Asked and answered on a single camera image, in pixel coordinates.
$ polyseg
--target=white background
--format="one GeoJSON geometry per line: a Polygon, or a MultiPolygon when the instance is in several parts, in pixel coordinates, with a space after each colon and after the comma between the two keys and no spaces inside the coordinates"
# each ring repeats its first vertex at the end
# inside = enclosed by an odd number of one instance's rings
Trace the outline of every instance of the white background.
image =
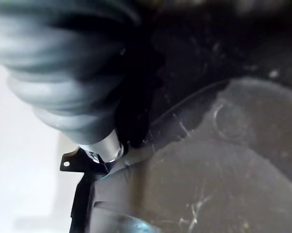
{"type": "Polygon", "coordinates": [[[40,122],[6,77],[0,67],[0,233],[68,233],[82,174],[59,164],[76,145],[40,122]]]}

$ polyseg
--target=bracket hole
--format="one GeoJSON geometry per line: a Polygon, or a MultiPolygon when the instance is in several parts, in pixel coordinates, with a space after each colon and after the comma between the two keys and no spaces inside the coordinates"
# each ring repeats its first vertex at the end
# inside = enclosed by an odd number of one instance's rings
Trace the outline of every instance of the bracket hole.
{"type": "Polygon", "coordinates": [[[63,163],[63,165],[64,165],[64,166],[69,166],[70,163],[69,163],[69,161],[66,161],[66,162],[63,163]]]}

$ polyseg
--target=scratch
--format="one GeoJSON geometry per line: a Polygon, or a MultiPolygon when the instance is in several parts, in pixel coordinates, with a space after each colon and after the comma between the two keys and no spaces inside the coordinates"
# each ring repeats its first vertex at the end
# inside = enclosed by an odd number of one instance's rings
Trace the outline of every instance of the scratch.
{"type": "Polygon", "coordinates": [[[198,203],[191,205],[193,219],[191,220],[191,223],[188,227],[188,233],[192,233],[195,225],[197,225],[199,223],[198,222],[199,212],[200,212],[201,208],[203,207],[203,205],[206,204],[211,198],[212,198],[212,194],[207,196],[206,198],[202,199],[198,203]]]}
{"type": "Polygon", "coordinates": [[[154,153],[156,153],[156,149],[155,149],[154,144],[151,144],[151,147],[152,147],[152,150],[154,151],[154,153]]]}
{"type": "Polygon", "coordinates": [[[200,197],[197,203],[194,203],[191,205],[191,211],[193,214],[193,219],[191,220],[191,223],[188,227],[188,233],[192,233],[193,229],[195,227],[195,225],[198,225],[198,217],[199,217],[199,212],[202,209],[202,207],[204,206],[204,204],[206,204],[214,195],[215,191],[212,192],[210,195],[208,195],[207,197],[203,198],[204,196],[204,190],[205,190],[205,183],[206,183],[206,179],[203,179],[202,181],[202,186],[201,186],[201,192],[200,192],[200,197]]]}
{"type": "Polygon", "coordinates": [[[186,127],[183,125],[183,122],[181,121],[179,123],[180,127],[184,130],[184,132],[187,134],[188,137],[191,137],[191,134],[189,133],[189,131],[186,129],[186,127]]]}
{"type": "Polygon", "coordinates": [[[179,221],[178,221],[178,225],[181,226],[182,223],[186,223],[186,224],[188,224],[188,223],[189,223],[189,220],[187,220],[187,219],[183,219],[183,218],[181,217],[181,218],[179,219],[179,221]]]}
{"type": "Polygon", "coordinates": [[[154,138],[154,135],[152,134],[152,131],[151,130],[149,130],[149,135],[150,135],[151,139],[154,138]]]}
{"type": "Polygon", "coordinates": [[[177,115],[173,114],[173,116],[174,116],[175,119],[177,119],[179,121],[179,125],[180,125],[181,129],[184,130],[186,135],[188,137],[192,137],[190,132],[188,131],[188,129],[184,126],[183,122],[177,117],[177,115]]]}

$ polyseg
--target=circular molded indentation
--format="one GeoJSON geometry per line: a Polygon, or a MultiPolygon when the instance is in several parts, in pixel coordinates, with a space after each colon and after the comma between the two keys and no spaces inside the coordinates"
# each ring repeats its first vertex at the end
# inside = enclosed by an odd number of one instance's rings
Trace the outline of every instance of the circular molded indentation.
{"type": "Polygon", "coordinates": [[[248,128],[248,120],[242,110],[233,104],[222,104],[214,113],[218,133],[227,139],[240,139],[248,128]]]}

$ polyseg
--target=black metal bracket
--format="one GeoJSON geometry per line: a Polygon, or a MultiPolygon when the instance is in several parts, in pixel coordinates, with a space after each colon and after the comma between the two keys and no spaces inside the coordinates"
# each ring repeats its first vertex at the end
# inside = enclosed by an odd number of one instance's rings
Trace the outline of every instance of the black metal bracket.
{"type": "Polygon", "coordinates": [[[114,163],[99,164],[94,162],[87,153],[78,148],[62,156],[60,171],[91,172],[96,175],[107,175],[114,163]]]}

